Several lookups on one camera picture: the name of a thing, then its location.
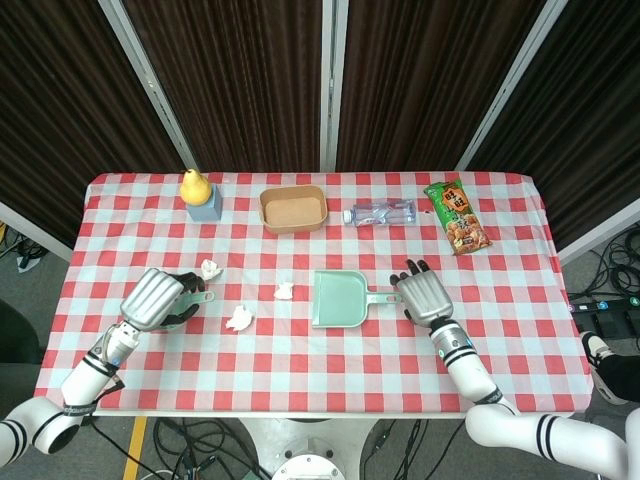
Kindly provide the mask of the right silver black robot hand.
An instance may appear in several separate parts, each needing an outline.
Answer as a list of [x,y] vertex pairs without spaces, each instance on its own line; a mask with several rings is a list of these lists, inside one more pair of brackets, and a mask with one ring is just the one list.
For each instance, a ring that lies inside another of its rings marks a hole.
[[399,292],[405,314],[417,326],[438,328],[453,316],[453,303],[438,276],[424,260],[406,261],[408,271],[390,276]]

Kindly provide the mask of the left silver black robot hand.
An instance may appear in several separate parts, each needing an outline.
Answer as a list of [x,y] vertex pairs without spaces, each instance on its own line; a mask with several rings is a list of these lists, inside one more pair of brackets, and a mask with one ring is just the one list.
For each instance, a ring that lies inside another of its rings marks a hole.
[[169,274],[151,268],[122,302],[121,314],[142,332],[170,329],[186,323],[199,309],[197,303],[185,304],[186,295],[204,291],[204,280],[193,272]]

